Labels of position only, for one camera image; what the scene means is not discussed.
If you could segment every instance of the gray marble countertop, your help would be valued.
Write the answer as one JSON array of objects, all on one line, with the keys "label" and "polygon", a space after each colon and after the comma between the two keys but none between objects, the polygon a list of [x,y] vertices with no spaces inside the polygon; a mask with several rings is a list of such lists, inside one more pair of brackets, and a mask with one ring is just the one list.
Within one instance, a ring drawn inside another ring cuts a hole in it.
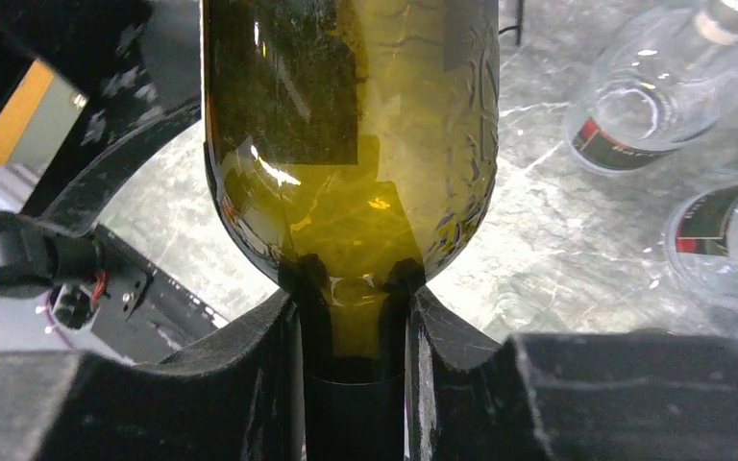
[{"label": "gray marble countertop", "polygon": [[[523,45],[500,38],[494,197],[469,247],[430,282],[494,339],[514,330],[648,327],[738,337],[738,303],[700,301],[673,276],[663,247],[678,205],[728,181],[708,165],[738,158],[738,116],[698,146],[619,180],[585,170],[562,140],[564,110],[590,63],[615,29],[654,4],[527,0]],[[501,4],[503,26],[511,11]],[[176,138],[100,219],[232,320],[276,286],[216,217],[201,142],[199,126]]]}]

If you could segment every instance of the green glass bottle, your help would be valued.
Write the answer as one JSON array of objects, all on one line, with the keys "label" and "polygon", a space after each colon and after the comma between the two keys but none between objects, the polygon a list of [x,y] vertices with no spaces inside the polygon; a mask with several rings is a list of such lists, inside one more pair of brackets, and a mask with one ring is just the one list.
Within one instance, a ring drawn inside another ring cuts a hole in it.
[{"label": "green glass bottle", "polygon": [[491,0],[204,0],[209,175],[232,239],[298,305],[307,373],[404,367],[407,301],[496,173]]}]

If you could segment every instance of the yellow strip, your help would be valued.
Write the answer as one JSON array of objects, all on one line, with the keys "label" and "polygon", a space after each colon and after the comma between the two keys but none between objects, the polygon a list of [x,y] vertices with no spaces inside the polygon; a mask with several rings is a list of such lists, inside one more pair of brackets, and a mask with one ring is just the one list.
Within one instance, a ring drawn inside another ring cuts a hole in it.
[{"label": "yellow strip", "polygon": [[12,155],[12,150],[24,134],[55,73],[41,61],[35,61],[24,75],[18,88],[0,113],[0,165]]}]

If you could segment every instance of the transparent bottle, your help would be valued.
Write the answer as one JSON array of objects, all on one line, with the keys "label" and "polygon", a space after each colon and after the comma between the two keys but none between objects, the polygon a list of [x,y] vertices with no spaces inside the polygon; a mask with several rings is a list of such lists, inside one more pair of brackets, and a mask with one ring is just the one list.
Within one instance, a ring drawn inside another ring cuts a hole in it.
[{"label": "transparent bottle", "polygon": [[738,183],[684,204],[669,225],[666,248],[693,291],[738,300]]},{"label": "transparent bottle", "polygon": [[646,166],[738,108],[738,0],[658,7],[599,54],[564,135],[599,173]]}]

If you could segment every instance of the red wire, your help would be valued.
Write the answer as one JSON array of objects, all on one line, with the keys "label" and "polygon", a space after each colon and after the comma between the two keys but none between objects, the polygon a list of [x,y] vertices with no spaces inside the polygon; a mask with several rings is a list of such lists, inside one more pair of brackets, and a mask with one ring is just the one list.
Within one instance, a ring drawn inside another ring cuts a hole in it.
[{"label": "red wire", "polygon": [[100,298],[100,295],[102,295],[104,291],[106,291],[106,281],[109,278],[109,275],[106,271],[100,271],[95,275],[95,277],[97,278],[97,284],[94,285],[94,292],[91,294],[91,303],[93,305],[98,304],[97,299]]}]

